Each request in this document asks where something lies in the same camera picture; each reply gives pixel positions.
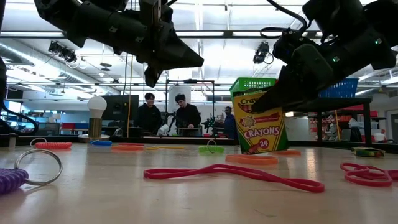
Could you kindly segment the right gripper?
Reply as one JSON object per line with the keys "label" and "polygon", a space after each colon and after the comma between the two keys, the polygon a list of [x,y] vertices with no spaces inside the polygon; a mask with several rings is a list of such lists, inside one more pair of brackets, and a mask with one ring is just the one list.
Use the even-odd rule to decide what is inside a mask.
{"label": "right gripper", "polygon": [[282,32],[274,44],[273,56],[285,65],[280,69],[278,82],[252,105],[255,113],[297,106],[315,99],[335,77],[320,46],[291,29]]}

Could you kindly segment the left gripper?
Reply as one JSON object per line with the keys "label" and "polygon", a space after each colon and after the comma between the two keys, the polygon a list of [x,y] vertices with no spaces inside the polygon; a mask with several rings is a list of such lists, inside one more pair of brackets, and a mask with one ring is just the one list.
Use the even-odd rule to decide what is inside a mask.
{"label": "left gripper", "polygon": [[204,59],[185,44],[172,23],[162,23],[163,13],[169,10],[168,0],[139,0],[139,20],[146,27],[142,41],[143,52],[137,62],[146,63],[144,81],[155,87],[163,70],[201,67]]}

